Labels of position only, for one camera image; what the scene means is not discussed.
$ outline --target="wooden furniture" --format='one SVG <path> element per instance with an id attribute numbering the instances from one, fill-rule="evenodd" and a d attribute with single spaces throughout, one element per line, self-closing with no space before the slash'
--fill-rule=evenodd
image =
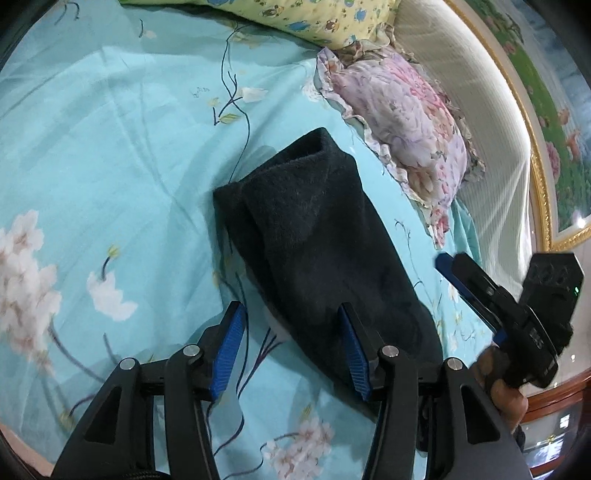
<path id="1" fill-rule="evenodd" d="M 580 427 L 591 424 L 591 368 L 529 401 L 521 424 L 524 455 L 534 479 L 542 480 L 564 460 Z"/>

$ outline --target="yellow pillow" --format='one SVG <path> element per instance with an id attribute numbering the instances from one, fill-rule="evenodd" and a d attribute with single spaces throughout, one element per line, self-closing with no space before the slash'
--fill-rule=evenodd
<path id="1" fill-rule="evenodd" d="M 333 50 L 376 39 L 401 0 L 120 0 L 135 5 L 209 5 Z"/>

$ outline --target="finger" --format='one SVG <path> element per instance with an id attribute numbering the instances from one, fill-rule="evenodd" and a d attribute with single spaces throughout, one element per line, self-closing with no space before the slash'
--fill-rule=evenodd
<path id="1" fill-rule="evenodd" d="M 492 373 L 492 367 L 494 364 L 493 351 L 495 348 L 497 347 L 488 347 L 478 356 L 478 360 L 476 360 L 475 365 L 478 366 L 478 370 L 483 377 L 486 377 Z"/>
<path id="2" fill-rule="evenodd" d="M 480 385 L 481 389 L 484 390 L 484 376 L 480 372 L 478 365 L 477 364 L 472 365 L 470 367 L 470 372 L 472 372 L 472 375 L 474 375 L 474 378 L 476 378 L 476 381 Z"/>
<path id="3" fill-rule="evenodd" d="M 527 397 L 516 388 L 509 388 L 504 380 L 499 379 L 491 388 L 491 399 L 499 409 L 511 432 L 523 420 L 528 408 Z"/>

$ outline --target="green grass painting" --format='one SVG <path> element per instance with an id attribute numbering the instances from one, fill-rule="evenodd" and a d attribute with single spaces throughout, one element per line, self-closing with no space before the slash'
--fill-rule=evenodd
<path id="1" fill-rule="evenodd" d="M 556 107 L 523 48 L 519 25 L 509 15 L 499 12 L 491 0 L 466 2 L 484 20 L 507 53 L 534 105 L 553 166 L 558 230 L 563 231 L 572 225 L 575 211 L 580 211 L 583 217 L 591 215 L 591 164 L 581 161 L 580 154 L 577 158 L 577 133 L 570 137 L 564 133 L 563 125 L 568 121 L 569 112 Z"/>

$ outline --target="white headboard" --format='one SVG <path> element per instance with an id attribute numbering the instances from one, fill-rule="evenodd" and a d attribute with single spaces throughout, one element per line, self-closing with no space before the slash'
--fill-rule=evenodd
<path id="1" fill-rule="evenodd" d="M 486 164 L 486 177 L 465 185 L 459 197 L 474 218 L 485 270 L 517 295 L 532 252 L 528 216 L 532 148 L 524 116 L 504 74 L 509 71 L 519 77 L 506 57 L 501 72 L 461 18 L 469 7 L 460 5 L 461 0 L 447 1 L 402 0 L 394 33 L 466 115 Z M 498 48 L 497 61 L 504 56 Z"/>

